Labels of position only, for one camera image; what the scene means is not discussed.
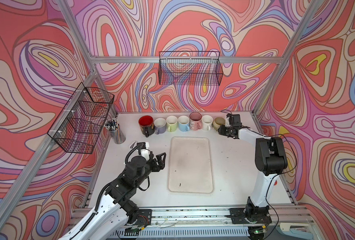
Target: white table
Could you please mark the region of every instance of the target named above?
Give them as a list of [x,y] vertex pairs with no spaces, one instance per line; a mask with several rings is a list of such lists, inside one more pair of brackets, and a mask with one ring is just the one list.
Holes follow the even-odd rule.
[[[224,113],[202,113],[202,115],[224,117]],[[258,131],[249,112],[235,112],[240,114],[243,125]],[[100,169],[96,185],[90,200],[89,207],[96,204],[100,190],[110,181],[114,180],[124,169],[124,159],[130,151],[130,144],[133,141],[149,142],[150,150],[154,155],[165,152],[166,167],[160,172],[150,174],[151,185],[148,190],[137,193],[131,198],[139,207],[178,207],[178,206],[219,206],[219,205],[242,205],[247,204],[248,196],[251,195],[255,185],[258,170],[255,166],[255,146],[239,140],[227,138],[219,135],[214,130],[211,131],[188,131],[165,132],[163,134],[153,134],[146,138],[142,135],[138,120],[141,116],[150,115],[154,118],[166,118],[170,115],[179,117],[189,116],[189,113],[121,113],[118,115],[120,128],[126,136],[126,141],[122,144],[115,144],[113,140],[108,144],[108,149],[102,167]],[[189,194],[170,192],[167,188],[170,142],[175,136],[206,137],[210,141],[214,191],[211,194]],[[141,185],[147,188],[147,181]],[[290,204],[291,201],[280,180],[273,187],[271,204]]]

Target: pink mug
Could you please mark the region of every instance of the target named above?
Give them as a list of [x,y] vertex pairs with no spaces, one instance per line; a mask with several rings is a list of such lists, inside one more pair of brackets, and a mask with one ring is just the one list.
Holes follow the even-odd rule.
[[201,114],[193,112],[189,115],[189,128],[193,131],[202,129]]

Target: light green mug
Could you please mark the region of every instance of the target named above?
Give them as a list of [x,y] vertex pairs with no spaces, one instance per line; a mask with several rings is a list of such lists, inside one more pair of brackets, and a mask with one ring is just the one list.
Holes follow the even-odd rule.
[[175,116],[169,116],[167,118],[167,131],[175,132],[178,128],[178,118]]

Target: purple mug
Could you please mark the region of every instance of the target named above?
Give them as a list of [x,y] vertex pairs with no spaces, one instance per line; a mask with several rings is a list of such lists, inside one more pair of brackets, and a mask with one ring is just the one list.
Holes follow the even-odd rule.
[[202,129],[201,114],[193,112],[189,115],[189,128],[193,131]]
[[154,121],[155,125],[155,133],[156,134],[162,134],[166,131],[167,129],[167,122],[164,118],[158,118]]

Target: transparent cup of pens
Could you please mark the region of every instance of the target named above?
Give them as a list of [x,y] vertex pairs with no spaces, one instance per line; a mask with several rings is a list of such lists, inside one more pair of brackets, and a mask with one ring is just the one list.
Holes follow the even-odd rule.
[[121,144],[126,140],[126,137],[120,130],[120,125],[116,118],[108,119],[104,124],[104,127],[110,132],[110,135],[116,144]]

